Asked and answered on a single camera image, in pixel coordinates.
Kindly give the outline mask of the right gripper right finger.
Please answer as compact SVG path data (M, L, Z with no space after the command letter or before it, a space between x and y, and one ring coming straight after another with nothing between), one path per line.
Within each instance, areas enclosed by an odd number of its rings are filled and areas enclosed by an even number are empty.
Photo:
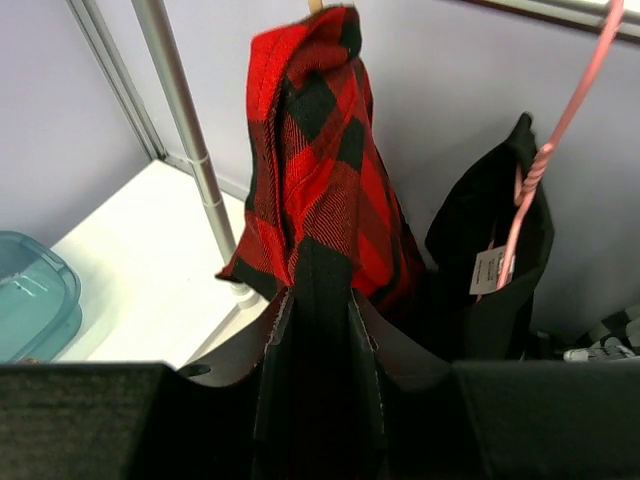
M367 479L635 479L639 364L447 363L349 302Z

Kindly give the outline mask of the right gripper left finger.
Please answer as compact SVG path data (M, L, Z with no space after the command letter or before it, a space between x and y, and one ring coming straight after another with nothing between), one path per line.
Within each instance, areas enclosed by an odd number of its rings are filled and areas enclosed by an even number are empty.
M8 365L1 370L5 479L278 479L260 432L267 351L290 317L280 292L200 359Z

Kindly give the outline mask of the red black plaid shirt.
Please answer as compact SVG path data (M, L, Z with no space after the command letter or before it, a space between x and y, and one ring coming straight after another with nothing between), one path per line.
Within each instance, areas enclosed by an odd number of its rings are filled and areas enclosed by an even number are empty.
M245 228L219 278L294 305L290 479L367 479L348 304L402 324L426 269L372 134L373 95L349 5L255 36Z

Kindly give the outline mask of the wooden hanger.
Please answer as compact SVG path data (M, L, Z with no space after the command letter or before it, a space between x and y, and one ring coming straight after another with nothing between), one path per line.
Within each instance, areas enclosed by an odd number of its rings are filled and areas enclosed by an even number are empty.
M307 5L311 15L318 14L324 9L323 0L308 0Z

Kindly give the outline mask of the white black plaid shirt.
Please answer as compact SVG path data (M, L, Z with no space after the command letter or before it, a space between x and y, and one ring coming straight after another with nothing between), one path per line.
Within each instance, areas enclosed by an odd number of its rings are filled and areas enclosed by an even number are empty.
M565 362L639 360L639 305L614 313L563 353Z

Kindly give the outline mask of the teal plastic bin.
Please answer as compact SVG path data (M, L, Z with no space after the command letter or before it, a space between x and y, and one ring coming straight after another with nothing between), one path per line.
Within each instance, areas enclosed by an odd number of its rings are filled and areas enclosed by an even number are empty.
M1 233L1 361L53 360L82 324L81 283L57 254L31 237Z

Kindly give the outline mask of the white metal clothes rack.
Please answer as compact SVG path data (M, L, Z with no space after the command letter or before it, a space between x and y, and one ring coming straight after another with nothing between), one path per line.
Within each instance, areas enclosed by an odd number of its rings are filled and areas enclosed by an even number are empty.
M134 1L132 5L187 154L187 163L198 187L218 249L222 259L229 262L236 249L236 242L165 4L162 1ZM494 263L492 280L495 288L503 256Z

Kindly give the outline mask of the left aluminium frame post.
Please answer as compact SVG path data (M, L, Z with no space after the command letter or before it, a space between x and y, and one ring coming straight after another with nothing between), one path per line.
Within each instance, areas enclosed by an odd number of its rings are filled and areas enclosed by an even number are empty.
M67 0L66 3L143 149L150 159L164 160L167 151L97 2Z

